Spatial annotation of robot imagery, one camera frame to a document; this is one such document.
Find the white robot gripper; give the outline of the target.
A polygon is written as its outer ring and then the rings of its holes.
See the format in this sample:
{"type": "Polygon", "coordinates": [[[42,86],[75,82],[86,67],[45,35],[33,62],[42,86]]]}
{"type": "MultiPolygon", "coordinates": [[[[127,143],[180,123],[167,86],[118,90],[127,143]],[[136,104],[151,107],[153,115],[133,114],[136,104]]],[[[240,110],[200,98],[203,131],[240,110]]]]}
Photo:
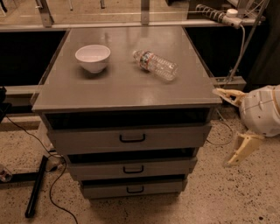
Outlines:
{"type": "Polygon", "coordinates": [[[215,88],[213,93],[236,107],[241,105],[241,120],[249,130],[259,134],[237,132],[233,152],[224,160],[224,167],[237,166],[258,150],[263,143],[263,136],[280,134],[280,85],[261,87],[246,94],[224,88],[215,88]]]}

